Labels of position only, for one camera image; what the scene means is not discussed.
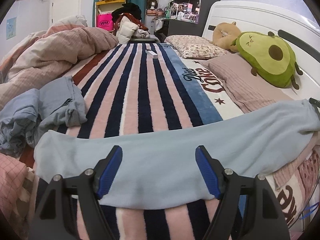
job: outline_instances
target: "pink pillow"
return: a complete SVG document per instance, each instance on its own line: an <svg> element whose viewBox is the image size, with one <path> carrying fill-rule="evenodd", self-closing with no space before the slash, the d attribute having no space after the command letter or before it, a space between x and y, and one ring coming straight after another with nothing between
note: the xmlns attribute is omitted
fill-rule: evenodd
<svg viewBox="0 0 320 240"><path fill-rule="evenodd" d="M228 96L244 113L282 100L292 100L262 77L251 74L250 64L238 53L228 54L200 64L219 78Z"/></svg>

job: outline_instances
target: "pink bag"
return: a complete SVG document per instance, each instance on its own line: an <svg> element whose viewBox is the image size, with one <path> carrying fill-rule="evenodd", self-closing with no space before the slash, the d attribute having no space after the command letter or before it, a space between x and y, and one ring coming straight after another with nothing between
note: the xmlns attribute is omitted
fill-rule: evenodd
<svg viewBox="0 0 320 240"><path fill-rule="evenodd" d="M102 28L106 31L113 31L113 21L112 21L112 14L99 14L97 16L97 27Z"/></svg>

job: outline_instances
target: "poster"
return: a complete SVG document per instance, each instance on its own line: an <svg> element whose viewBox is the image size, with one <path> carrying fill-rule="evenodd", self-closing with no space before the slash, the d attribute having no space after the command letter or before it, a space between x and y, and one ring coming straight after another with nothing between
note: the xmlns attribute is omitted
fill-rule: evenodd
<svg viewBox="0 0 320 240"><path fill-rule="evenodd" d="M17 18L7 20L7 40L16 36Z"/></svg>

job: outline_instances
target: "floral pillow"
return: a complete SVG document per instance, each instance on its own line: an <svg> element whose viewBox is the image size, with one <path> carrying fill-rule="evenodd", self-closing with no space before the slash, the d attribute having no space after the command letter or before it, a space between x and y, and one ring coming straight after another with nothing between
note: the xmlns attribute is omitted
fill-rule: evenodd
<svg viewBox="0 0 320 240"><path fill-rule="evenodd" d="M199 36L172 35L167 37L164 42L170 43L183 58L211 59L230 53Z"/></svg>

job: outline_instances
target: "white box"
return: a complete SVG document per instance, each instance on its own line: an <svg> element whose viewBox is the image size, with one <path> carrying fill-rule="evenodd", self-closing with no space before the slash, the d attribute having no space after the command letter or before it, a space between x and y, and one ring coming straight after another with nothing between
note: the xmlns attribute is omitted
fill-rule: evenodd
<svg viewBox="0 0 320 240"><path fill-rule="evenodd" d="M158 54L156 54L155 52L153 52L152 50L147 50L146 49L146 53L148 56L152 57L153 59L158 58Z"/></svg>

